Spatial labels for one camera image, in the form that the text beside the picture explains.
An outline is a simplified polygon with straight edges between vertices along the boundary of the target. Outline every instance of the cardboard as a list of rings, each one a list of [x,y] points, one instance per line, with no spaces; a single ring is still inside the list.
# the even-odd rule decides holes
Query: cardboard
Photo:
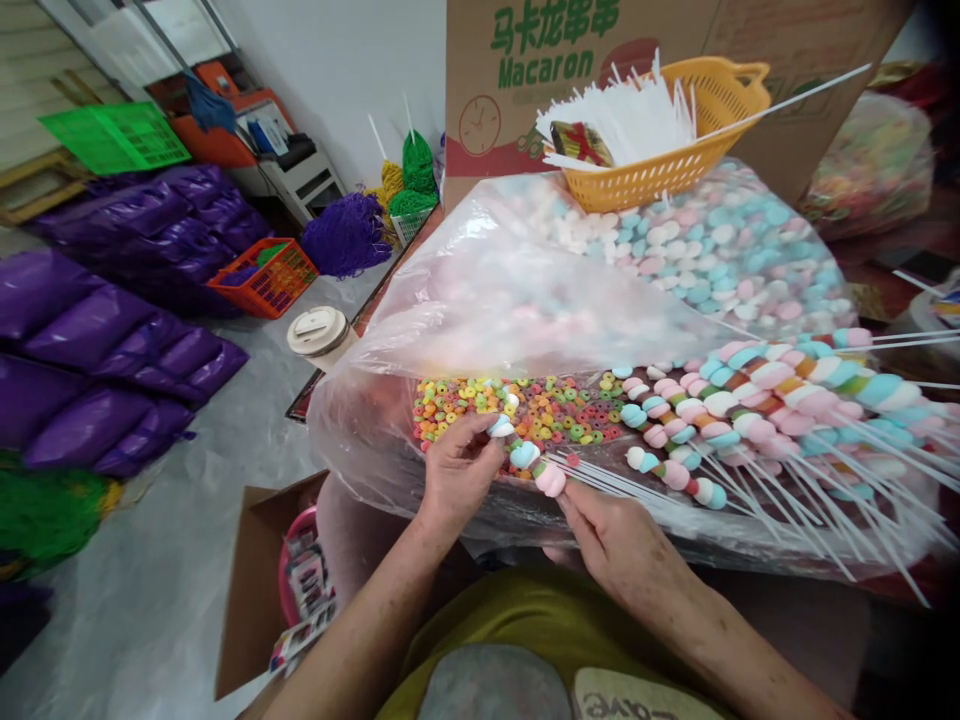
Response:
[[[267,671],[273,644],[287,629],[280,609],[279,589],[283,537],[310,504],[305,498],[312,497],[315,501],[326,477],[327,472],[322,472],[283,490],[250,486],[243,490],[214,685],[215,700]],[[275,694],[278,684],[271,682],[241,717],[253,717],[249,715],[251,710],[262,704],[265,695]]]
[[[448,0],[444,207],[480,179],[551,169],[537,110],[574,88],[702,55],[763,61],[774,104],[879,63],[912,0]],[[776,113],[732,155],[789,203],[803,193],[872,73]]]

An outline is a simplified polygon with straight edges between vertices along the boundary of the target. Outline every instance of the hand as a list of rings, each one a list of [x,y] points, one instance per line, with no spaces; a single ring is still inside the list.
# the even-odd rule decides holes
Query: hand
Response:
[[[418,516],[451,540],[477,514],[503,464],[503,440],[486,433],[497,417],[461,415],[427,451],[427,487]]]
[[[706,586],[638,501],[615,498],[573,479],[557,498],[587,570],[637,620],[669,622],[670,612]],[[553,559],[556,553],[547,551]]]

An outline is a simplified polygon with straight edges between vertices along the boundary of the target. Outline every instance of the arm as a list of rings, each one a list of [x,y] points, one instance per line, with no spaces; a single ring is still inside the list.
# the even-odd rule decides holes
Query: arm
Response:
[[[558,500],[590,574],[741,716],[852,717],[701,582],[640,503],[572,481]]]
[[[416,517],[294,672],[266,720],[376,715],[396,686],[437,568],[480,508],[503,462],[500,442],[478,447],[496,417],[464,416],[430,448]]]

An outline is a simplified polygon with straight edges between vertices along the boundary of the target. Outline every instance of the green plastic basket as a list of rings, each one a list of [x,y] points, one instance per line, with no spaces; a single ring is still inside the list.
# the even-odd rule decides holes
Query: green plastic basket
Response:
[[[190,159],[150,102],[90,105],[37,119],[95,175],[152,170]]]

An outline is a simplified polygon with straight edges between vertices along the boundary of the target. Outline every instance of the floor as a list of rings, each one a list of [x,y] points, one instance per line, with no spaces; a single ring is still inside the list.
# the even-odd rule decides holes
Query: floor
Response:
[[[289,320],[314,305],[352,317],[390,268],[317,280],[286,319],[217,328],[251,360],[174,447],[135,480],[124,509],[39,582],[53,620],[5,676],[9,720],[231,720],[264,679],[213,703],[213,678],[244,485],[280,488],[316,472],[307,430],[284,417],[313,367],[286,346]]]

